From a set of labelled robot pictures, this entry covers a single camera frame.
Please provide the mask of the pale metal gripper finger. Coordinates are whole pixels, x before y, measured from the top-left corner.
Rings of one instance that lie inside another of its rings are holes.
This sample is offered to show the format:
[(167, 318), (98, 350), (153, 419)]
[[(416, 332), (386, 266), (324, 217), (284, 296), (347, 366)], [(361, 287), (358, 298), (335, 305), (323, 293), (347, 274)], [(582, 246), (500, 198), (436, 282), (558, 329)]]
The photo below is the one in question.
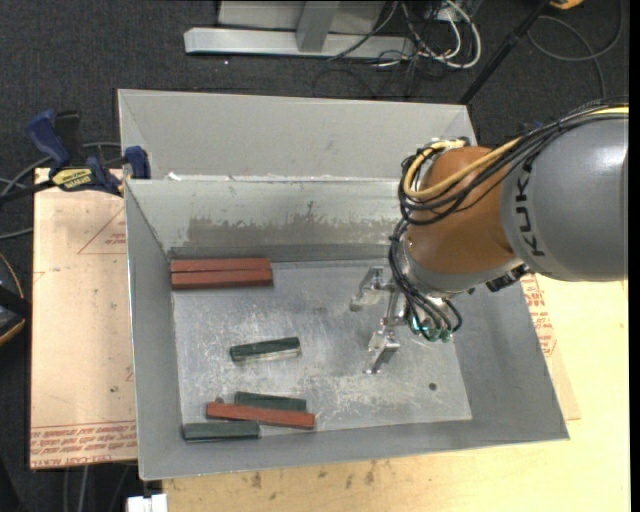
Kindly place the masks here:
[(363, 372), (368, 375), (377, 374), (382, 365), (391, 360), (400, 346), (393, 327), (384, 327), (374, 331), (367, 345)]
[(380, 300), (380, 295), (385, 291), (384, 268), (372, 266), (361, 280), (357, 293), (351, 298), (350, 310), (361, 311), (364, 307), (374, 305)]

